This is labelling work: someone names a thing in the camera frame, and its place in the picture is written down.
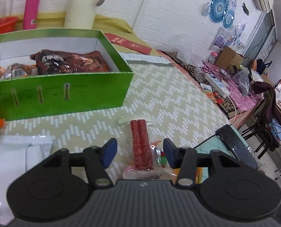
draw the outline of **green gift box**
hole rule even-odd
[[[0,66],[35,64],[30,55],[43,49],[99,51],[111,72],[30,76],[0,81],[0,118],[41,116],[121,107],[133,72],[101,31],[36,29],[0,35]]]

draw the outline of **beige patterned tablecloth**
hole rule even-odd
[[[4,134],[53,135],[52,152],[68,148],[80,152],[92,145],[102,146],[115,137],[117,155],[108,169],[113,181],[122,173],[129,156],[122,144],[121,117],[151,117],[152,132],[160,140],[171,138],[176,146],[195,147],[225,124],[225,115],[184,74],[172,66],[130,64],[134,78],[120,108],[70,113],[7,122]]]

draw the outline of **red card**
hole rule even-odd
[[[150,47],[134,43],[132,41],[129,41],[122,37],[118,37],[111,33],[106,33],[105,35],[112,43],[123,46],[123,47],[131,49],[131,50],[135,50],[135,51],[143,53],[143,54],[149,55],[152,50],[152,48],[150,48]]]

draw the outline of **plastic basket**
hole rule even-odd
[[[15,16],[0,19],[0,34],[14,31],[18,19]]]

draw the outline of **white package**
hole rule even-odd
[[[52,136],[0,136],[0,224],[14,216],[6,200],[10,184],[50,155]]]

